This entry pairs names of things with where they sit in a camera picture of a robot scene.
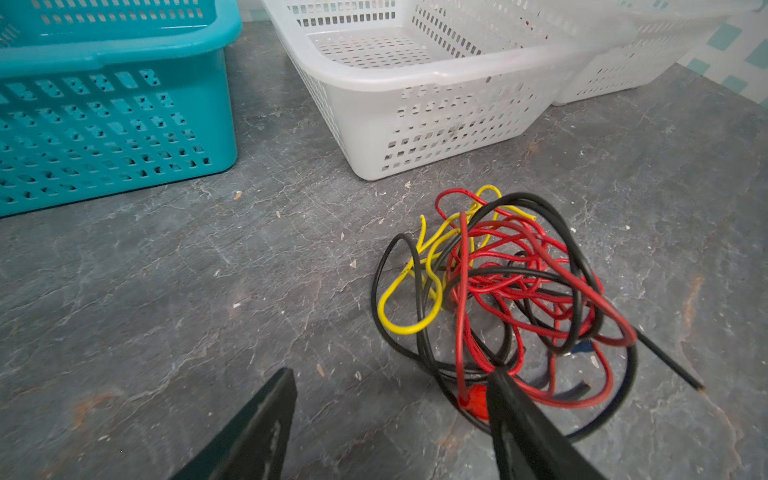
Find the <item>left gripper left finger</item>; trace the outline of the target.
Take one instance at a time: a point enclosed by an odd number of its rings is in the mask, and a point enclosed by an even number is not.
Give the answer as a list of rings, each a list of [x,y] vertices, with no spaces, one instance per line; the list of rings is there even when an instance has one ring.
[[[297,388],[278,370],[175,479],[278,479],[284,465]]]

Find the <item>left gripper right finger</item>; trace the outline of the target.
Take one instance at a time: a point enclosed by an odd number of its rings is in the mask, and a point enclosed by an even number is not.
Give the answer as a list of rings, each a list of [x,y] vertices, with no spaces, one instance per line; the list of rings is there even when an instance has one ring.
[[[506,371],[490,374],[486,403],[500,478],[604,479]]]

